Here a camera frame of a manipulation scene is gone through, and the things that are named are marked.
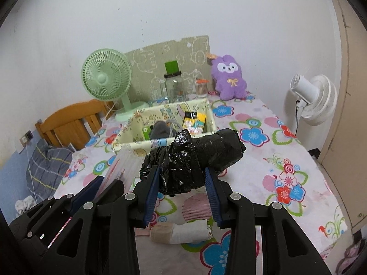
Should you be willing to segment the jar of cotton swabs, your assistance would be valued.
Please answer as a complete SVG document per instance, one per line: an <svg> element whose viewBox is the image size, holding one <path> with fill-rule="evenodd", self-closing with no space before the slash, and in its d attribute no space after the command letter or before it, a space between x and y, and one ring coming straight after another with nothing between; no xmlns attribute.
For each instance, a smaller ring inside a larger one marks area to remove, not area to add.
<svg viewBox="0 0 367 275"><path fill-rule="evenodd" d="M208 96L208 84L209 84L209 81L205 79L195 80L195 92L196 92L197 97Z"/></svg>

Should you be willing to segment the wall power outlet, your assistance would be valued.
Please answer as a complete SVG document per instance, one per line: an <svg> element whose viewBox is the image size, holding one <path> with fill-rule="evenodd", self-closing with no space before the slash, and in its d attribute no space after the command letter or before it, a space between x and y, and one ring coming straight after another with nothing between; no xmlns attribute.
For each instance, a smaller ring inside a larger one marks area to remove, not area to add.
<svg viewBox="0 0 367 275"><path fill-rule="evenodd" d="M29 130L20 139L20 147L18 148L18 153L21 153L23 149L31 142L33 139L33 133Z"/></svg>

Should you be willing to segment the green cup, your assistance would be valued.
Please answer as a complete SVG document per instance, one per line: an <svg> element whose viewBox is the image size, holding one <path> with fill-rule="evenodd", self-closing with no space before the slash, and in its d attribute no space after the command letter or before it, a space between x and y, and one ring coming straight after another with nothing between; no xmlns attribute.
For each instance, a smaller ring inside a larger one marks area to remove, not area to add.
<svg viewBox="0 0 367 275"><path fill-rule="evenodd" d="M178 67L178 62L176 60L165 62L164 66L166 74L175 74L180 71Z"/></svg>

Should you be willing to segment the white beige sock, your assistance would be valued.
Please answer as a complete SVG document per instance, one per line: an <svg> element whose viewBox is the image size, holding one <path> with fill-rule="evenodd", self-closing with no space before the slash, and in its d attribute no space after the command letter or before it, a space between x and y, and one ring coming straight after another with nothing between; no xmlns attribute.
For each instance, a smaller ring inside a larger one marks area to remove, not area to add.
<svg viewBox="0 0 367 275"><path fill-rule="evenodd" d="M149 237L155 243L178 245L208 241L213 236L207 220L195 220L182 225L158 222L150 229Z"/></svg>

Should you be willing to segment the black plastic bag bundle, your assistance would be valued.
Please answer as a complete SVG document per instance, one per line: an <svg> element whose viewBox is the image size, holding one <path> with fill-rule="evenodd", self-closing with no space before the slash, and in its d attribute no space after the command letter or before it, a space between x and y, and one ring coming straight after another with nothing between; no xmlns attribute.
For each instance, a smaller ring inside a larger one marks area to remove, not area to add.
<svg viewBox="0 0 367 275"><path fill-rule="evenodd" d="M158 166L159 192L169 196L183 194L205 185L205 169L221 173L243 157L246 147L238 133L221 129L212 135L193 138L181 130L168 146L159 146L146 155L139 171L145 181L153 166Z"/></svg>

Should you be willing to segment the white standing fan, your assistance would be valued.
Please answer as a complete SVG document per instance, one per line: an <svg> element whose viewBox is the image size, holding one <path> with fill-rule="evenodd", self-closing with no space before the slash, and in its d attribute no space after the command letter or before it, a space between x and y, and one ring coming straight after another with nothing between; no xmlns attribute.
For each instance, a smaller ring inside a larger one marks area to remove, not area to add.
<svg viewBox="0 0 367 275"><path fill-rule="evenodd" d="M297 96L297 123L303 120L310 126L321 125L335 111L338 93L335 85L323 74L311 80L295 75L290 81L290 91Z"/></svg>

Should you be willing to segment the cartoon print fabric storage box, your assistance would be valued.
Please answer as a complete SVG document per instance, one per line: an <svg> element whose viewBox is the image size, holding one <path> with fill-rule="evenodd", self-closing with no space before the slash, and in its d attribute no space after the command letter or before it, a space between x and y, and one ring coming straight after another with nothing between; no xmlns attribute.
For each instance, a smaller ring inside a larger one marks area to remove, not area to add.
<svg viewBox="0 0 367 275"><path fill-rule="evenodd" d="M120 149L128 148L143 154L156 147L171 144L174 141L173 134L182 129L187 112L206 115L203 130L193 133L193 137L199 138L217 131L214 114L207 98L166 103L135 112L115 137L112 143L113 151L118 153ZM150 133L157 122L165 122L168 126L165 138L150 138Z"/></svg>

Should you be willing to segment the glass mason jar mug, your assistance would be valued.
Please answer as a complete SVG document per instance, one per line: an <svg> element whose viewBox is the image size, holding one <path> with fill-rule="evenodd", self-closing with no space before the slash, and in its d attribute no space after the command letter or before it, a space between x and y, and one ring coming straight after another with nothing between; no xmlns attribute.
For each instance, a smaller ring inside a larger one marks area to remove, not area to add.
<svg viewBox="0 0 367 275"><path fill-rule="evenodd" d="M181 71L164 75L164 82L161 83L161 93L166 93L170 103L186 101L184 79Z"/></svg>

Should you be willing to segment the beige door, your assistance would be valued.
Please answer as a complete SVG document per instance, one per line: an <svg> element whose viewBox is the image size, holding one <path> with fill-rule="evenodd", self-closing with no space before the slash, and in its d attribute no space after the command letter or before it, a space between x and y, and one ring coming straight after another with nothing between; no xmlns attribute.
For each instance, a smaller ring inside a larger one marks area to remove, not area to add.
<svg viewBox="0 0 367 275"><path fill-rule="evenodd" d="M351 231L366 225L366 29L347 0L332 0L341 40L338 103L320 163Z"/></svg>

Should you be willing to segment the floral tablecloth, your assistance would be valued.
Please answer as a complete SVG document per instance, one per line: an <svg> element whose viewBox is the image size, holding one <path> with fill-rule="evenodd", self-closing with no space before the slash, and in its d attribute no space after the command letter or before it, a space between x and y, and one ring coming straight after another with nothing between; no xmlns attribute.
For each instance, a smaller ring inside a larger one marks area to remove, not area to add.
<svg viewBox="0 0 367 275"><path fill-rule="evenodd" d="M208 96L217 129L237 131L246 146L243 158L219 177L250 201L269 205L278 201L295 219L322 259L338 258L336 243L347 231L338 201L316 162L296 136L260 99L222 101ZM113 164L112 143L121 126L114 117L73 155L54 197L76 195ZM141 274L225 274L230 231L220 230L204 187L175 197L158 195L152 225L182 224L207 219L213 237L197 244L164 245L150 241L141 230L136 237Z"/></svg>

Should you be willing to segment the purple plush bunny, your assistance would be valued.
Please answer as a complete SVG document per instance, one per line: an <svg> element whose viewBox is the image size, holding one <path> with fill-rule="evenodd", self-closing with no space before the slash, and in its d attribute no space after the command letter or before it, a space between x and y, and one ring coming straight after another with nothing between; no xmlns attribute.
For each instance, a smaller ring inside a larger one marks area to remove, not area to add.
<svg viewBox="0 0 367 275"><path fill-rule="evenodd" d="M244 99L247 96L247 82L243 79L241 66L231 55L212 59L211 75L221 100Z"/></svg>

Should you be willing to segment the pink mask pack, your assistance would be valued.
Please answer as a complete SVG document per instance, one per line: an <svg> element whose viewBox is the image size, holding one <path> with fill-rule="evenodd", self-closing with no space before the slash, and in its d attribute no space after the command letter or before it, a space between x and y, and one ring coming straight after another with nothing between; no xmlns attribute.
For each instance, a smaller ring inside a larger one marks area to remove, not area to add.
<svg viewBox="0 0 367 275"><path fill-rule="evenodd" d="M114 181L123 183L123 194L131 191L135 179L139 178L144 157L139 156L134 150L122 148L116 155L113 164L109 167L107 174L102 180L101 186L96 193L99 196Z"/></svg>

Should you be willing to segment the yellow snack packet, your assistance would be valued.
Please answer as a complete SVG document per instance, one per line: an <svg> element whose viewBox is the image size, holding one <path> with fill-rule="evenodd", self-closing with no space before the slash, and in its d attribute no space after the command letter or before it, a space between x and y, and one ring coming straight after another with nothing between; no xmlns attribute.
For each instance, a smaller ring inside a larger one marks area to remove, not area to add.
<svg viewBox="0 0 367 275"><path fill-rule="evenodd" d="M201 134L204 130L205 121L206 115L204 113L186 111L183 118L182 128L187 129L192 135Z"/></svg>

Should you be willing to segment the crumpled white clothes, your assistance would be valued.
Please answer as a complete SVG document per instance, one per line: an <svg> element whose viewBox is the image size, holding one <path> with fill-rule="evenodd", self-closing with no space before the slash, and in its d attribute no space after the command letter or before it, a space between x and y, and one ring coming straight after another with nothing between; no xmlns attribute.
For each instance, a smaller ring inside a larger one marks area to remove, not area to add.
<svg viewBox="0 0 367 275"><path fill-rule="evenodd" d="M36 206L36 204L36 200L31 195L28 195L25 199L16 201L15 209L18 215L22 215Z"/></svg>

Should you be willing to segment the green desk fan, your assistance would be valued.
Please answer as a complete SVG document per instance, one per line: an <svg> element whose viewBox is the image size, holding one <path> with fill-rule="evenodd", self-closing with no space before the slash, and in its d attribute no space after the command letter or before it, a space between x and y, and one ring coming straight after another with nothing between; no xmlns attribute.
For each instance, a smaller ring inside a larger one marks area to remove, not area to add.
<svg viewBox="0 0 367 275"><path fill-rule="evenodd" d="M95 99L122 102L122 109L115 113L117 121L128 121L136 111L149 107L144 101L129 100L132 68L128 58L119 51L102 48L90 54L81 68L81 80Z"/></svg>

